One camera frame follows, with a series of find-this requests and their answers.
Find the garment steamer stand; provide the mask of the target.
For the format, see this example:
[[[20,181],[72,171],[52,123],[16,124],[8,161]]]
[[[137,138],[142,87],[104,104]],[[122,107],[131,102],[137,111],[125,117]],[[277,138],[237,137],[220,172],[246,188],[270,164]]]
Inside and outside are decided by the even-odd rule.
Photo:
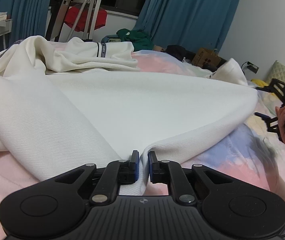
[[[67,42],[72,38],[75,28],[81,18],[82,12],[84,11],[87,4],[88,4],[88,11],[87,11],[87,17],[85,21],[85,27],[84,27],[82,39],[89,40],[89,41],[93,40],[93,34],[94,34],[95,24],[96,24],[97,17],[98,17],[98,12],[100,9],[101,0],[83,0],[82,1],[81,8],[67,36],[67,40],[66,40]]]

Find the white sweatshirt garment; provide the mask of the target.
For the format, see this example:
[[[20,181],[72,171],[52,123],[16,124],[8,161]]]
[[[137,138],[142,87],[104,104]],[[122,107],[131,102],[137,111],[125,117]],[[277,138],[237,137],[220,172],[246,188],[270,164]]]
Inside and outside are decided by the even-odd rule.
[[[140,152],[182,163],[222,140],[253,113],[257,91],[203,77],[141,72],[130,43],[100,46],[31,36],[0,52],[0,151],[45,180],[81,166],[104,167]]]

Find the black sofa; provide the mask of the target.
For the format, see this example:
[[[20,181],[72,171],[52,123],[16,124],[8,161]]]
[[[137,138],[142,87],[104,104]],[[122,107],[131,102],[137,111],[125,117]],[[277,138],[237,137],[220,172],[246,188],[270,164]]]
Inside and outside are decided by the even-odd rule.
[[[191,63],[191,61],[193,60],[194,56],[196,55],[196,53],[188,51],[184,47],[179,46],[179,45],[169,45],[165,49],[165,52],[167,54],[175,57],[179,61],[186,60],[189,63]],[[201,68],[210,70],[211,72],[215,72],[219,67],[221,67],[225,63],[226,63],[226,60],[221,58],[221,62],[219,63],[219,65],[217,67],[209,65],[209,64],[205,64]]]

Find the yellow pillow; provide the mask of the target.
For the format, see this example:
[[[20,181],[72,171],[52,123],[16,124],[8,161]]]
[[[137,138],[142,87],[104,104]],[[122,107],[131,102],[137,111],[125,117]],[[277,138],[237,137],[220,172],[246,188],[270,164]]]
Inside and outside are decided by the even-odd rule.
[[[268,83],[266,83],[265,81],[260,80],[260,79],[252,79],[251,82],[254,83],[255,85],[257,85],[258,87],[269,86]]]

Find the green garment pile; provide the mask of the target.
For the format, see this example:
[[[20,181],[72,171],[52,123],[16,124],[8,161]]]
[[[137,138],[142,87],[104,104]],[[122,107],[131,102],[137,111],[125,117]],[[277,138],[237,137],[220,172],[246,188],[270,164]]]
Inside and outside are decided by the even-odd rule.
[[[101,42],[115,42],[115,40],[117,42],[132,42],[134,51],[153,50],[154,47],[151,37],[142,30],[120,29],[115,35],[105,36]]]

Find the brown paper bag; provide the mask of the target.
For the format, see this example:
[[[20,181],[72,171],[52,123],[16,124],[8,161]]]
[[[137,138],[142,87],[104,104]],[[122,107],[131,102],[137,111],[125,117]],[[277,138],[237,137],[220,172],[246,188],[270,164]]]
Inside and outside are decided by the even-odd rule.
[[[217,67],[220,62],[221,58],[217,54],[217,49],[210,50],[202,47],[199,48],[191,64],[198,67],[203,67],[205,64]]]

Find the blue curtain left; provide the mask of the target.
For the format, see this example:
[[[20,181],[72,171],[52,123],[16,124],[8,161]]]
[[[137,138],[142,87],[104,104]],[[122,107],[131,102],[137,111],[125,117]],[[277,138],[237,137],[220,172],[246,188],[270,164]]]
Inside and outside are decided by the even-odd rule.
[[[0,12],[12,19],[11,33],[6,35],[9,47],[29,36],[46,34],[47,12],[50,0],[0,0]]]

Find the red garment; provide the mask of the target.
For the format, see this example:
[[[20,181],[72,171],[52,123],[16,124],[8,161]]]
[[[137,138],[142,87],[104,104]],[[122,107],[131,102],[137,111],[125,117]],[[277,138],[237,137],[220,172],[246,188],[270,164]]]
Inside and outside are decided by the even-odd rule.
[[[65,19],[64,19],[64,23],[66,25],[68,25],[68,27],[72,28],[72,26],[75,22],[76,16],[79,13],[79,10],[80,9],[76,6],[70,7],[68,9],[66,16],[65,16]],[[86,19],[87,19],[87,14],[88,14],[88,9],[84,9],[84,11],[82,12],[81,17],[77,23],[77,26],[75,28],[76,32],[84,31],[85,23],[86,23]],[[106,20],[107,20],[106,10],[99,9],[94,29],[97,30],[97,29],[104,27],[106,25]]]

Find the beige air purifier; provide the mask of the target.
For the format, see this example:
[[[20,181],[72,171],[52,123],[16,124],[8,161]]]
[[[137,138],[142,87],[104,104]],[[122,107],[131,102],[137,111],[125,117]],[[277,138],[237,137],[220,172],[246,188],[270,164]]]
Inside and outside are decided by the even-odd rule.
[[[48,41],[54,40],[57,42],[59,40],[70,2],[71,0],[60,0],[59,4],[52,7],[51,17],[45,35]]]

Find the pastel bed sheet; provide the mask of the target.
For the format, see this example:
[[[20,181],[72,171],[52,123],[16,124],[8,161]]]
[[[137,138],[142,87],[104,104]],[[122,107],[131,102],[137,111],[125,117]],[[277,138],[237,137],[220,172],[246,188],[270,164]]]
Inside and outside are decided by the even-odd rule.
[[[137,60],[141,72],[203,77],[251,87],[239,64],[232,59],[223,66],[227,74],[222,76],[188,63],[181,63],[173,56],[157,51],[133,50],[131,57]],[[270,107],[275,105],[277,101],[274,96],[257,91],[254,111],[270,113]],[[180,164],[189,168],[194,163],[201,163],[274,192],[285,200],[285,145],[276,135],[267,133],[264,123],[253,113],[215,145]],[[38,181],[42,180],[31,174],[9,151],[0,151],[0,202],[8,194]],[[166,192],[164,185],[152,185],[147,181],[142,194]],[[0,239],[4,237],[5,233],[0,224]]]

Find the wall power socket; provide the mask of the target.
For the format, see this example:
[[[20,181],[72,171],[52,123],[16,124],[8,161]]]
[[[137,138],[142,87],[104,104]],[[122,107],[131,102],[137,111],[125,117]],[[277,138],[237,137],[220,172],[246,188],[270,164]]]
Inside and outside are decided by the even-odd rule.
[[[256,74],[259,70],[259,67],[250,61],[247,62],[247,69]]]

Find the blue curtain right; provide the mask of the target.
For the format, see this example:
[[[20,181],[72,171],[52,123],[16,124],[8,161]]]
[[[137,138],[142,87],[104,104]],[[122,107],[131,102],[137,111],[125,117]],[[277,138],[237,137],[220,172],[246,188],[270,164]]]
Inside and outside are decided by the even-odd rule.
[[[239,0],[145,0],[134,26],[152,42],[166,48],[180,45],[219,51],[225,41]]]

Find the blue curtain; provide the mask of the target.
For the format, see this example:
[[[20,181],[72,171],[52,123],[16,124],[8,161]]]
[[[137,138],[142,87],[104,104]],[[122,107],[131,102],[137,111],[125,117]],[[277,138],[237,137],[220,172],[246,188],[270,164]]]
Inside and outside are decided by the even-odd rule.
[[[180,45],[219,51],[225,41],[239,0],[145,0],[134,26],[152,42],[166,48]]]
[[[0,12],[12,19],[11,33],[6,35],[9,47],[29,36],[46,34],[47,12],[50,0],[0,0]]]

